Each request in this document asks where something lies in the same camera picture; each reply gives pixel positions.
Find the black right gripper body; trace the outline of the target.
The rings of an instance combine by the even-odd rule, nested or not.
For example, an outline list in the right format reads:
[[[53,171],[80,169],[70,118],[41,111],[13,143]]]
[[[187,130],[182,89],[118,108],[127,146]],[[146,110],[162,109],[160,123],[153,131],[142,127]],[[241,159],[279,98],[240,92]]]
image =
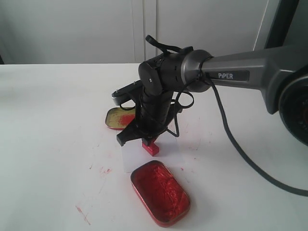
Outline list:
[[[138,128],[143,134],[143,138],[149,136],[159,136],[164,132],[169,132],[177,136],[177,132],[168,130],[168,125],[182,111],[179,103],[173,99],[173,91],[164,91],[158,96],[151,95],[145,87],[138,100],[135,102],[135,118]]]

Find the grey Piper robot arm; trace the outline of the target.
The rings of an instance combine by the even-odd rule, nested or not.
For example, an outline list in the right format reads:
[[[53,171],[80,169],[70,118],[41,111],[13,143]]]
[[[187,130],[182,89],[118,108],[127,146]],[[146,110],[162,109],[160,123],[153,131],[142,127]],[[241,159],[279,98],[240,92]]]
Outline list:
[[[139,80],[112,95],[115,104],[135,103],[135,118],[117,135],[124,145],[150,143],[167,130],[181,106],[175,92],[204,92],[211,84],[256,89],[270,114],[280,113],[288,131],[308,142],[308,50],[283,46],[213,57],[204,50],[166,51],[142,62]]]

